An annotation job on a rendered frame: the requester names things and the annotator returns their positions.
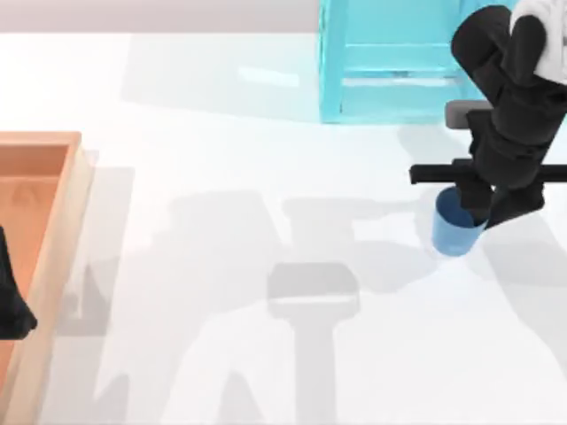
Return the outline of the blue cup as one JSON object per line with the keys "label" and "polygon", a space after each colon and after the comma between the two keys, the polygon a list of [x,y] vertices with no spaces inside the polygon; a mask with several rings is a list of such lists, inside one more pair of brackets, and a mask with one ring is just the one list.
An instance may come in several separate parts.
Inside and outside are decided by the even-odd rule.
{"label": "blue cup", "polygon": [[461,207],[460,194],[455,186],[445,188],[435,201],[432,245],[443,255],[461,257],[472,249],[486,223],[486,220],[476,223],[473,216]]}

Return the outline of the grey rounded box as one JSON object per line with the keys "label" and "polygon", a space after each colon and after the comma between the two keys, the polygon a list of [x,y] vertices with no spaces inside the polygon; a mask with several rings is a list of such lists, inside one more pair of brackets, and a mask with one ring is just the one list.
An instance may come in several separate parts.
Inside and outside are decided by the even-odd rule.
{"label": "grey rounded box", "polygon": [[445,124],[450,129],[469,129],[469,112],[491,111],[492,106],[485,100],[452,100],[445,105]]}

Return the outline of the light blue rack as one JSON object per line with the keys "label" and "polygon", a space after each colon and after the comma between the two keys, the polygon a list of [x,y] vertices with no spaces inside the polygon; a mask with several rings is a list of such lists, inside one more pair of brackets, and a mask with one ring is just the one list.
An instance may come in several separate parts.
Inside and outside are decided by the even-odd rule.
{"label": "light blue rack", "polygon": [[479,99],[455,62],[454,31],[478,0],[319,0],[319,114],[325,123],[442,120]]}

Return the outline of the shallow salmon-coloured box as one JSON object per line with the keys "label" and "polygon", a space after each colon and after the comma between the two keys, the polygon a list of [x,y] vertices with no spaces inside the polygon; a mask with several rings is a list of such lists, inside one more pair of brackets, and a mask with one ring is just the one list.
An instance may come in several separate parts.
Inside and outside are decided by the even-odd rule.
{"label": "shallow salmon-coloured box", "polygon": [[64,287],[93,177],[78,132],[0,131],[0,226],[19,290],[38,320],[0,341],[0,425],[35,425]]}

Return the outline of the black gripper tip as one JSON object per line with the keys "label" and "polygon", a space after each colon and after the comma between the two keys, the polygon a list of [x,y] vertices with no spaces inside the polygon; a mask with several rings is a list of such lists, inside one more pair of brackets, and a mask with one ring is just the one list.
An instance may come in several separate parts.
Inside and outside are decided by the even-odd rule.
{"label": "black gripper tip", "polygon": [[20,294],[4,228],[0,226],[0,340],[23,340],[37,324],[38,320]]}

